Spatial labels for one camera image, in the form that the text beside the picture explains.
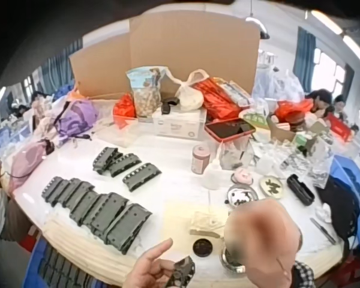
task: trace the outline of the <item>pink bag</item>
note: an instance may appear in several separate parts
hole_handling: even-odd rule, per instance
[[[47,139],[25,146],[13,157],[10,174],[9,193],[25,183],[37,166],[54,150],[54,145]]]

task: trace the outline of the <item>red package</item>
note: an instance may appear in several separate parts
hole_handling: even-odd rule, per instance
[[[125,93],[113,107],[113,121],[120,128],[127,126],[127,118],[136,118],[131,94]]]
[[[279,101],[278,108],[275,110],[275,115],[278,120],[282,122],[287,122],[286,118],[295,114],[296,112],[303,112],[304,114],[309,112],[313,107],[312,99],[304,99],[300,103],[294,103],[289,101]]]
[[[203,93],[203,105],[214,119],[227,120],[239,116],[240,107],[211,78],[198,82],[192,87]]]

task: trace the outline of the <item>white box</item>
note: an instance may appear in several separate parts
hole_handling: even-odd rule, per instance
[[[158,108],[152,118],[156,135],[198,139],[204,129],[206,110],[182,112],[179,107],[171,106],[168,115],[162,115]]]

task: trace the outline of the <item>round table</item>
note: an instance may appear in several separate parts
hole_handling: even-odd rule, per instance
[[[201,186],[201,176],[191,171],[192,148],[200,142],[174,139],[154,135],[142,135],[128,148],[119,148],[123,153],[134,153],[142,163],[156,165],[162,174],[147,182],[132,193],[122,178],[132,169],[111,178],[92,170],[92,162],[106,146],[102,140],[77,140],[66,143],[49,155],[33,172],[29,179],[14,194],[20,207],[44,237],[66,258],[79,268],[110,284],[120,285],[130,271],[136,258],[146,249],[161,240],[172,237],[174,245],[163,257],[174,261],[190,255],[196,264],[196,274],[190,287],[254,287],[245,276],[232,275],[225,270],[218,254],[223,246],[214,240],[214,252],[199,258],[192,252],[192,245],[199,236],[189,235],[190,218],[194,211],[212,211],[216,215],[227,215],[229,207],[224,204],[226,192],[233,185],[231,171],[222,171],[221,187],[208,191]],[[92,183],[97,193],[116,192],[138,203],[152,212],[126,256],[91,234],[87,227],[78,227],[69,218],[69,210],[57,204],[54,208],[44,201],[41,192],[54,176],[64,179],[79,178]],[[252,187],[260,198],[260,175],[253,172]],[[342,256],[343,245],[331,245],[321,231],[313,225],[310,217],[315,207],[321,205],[316,191],[315,202],[305,207],[284,185],[284,197],[280,203],[288,210],[302,231],[304,242],[297,259],[310,265],[319,277],[336,265]],[[331,226],[324,225],[335,238]]]

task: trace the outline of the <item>phone screen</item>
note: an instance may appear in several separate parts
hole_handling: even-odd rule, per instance
[[[236,119],[229,122],[208,124],[208,129],[217,137],[224,139],[253,130],[253,127],[243,119]]]

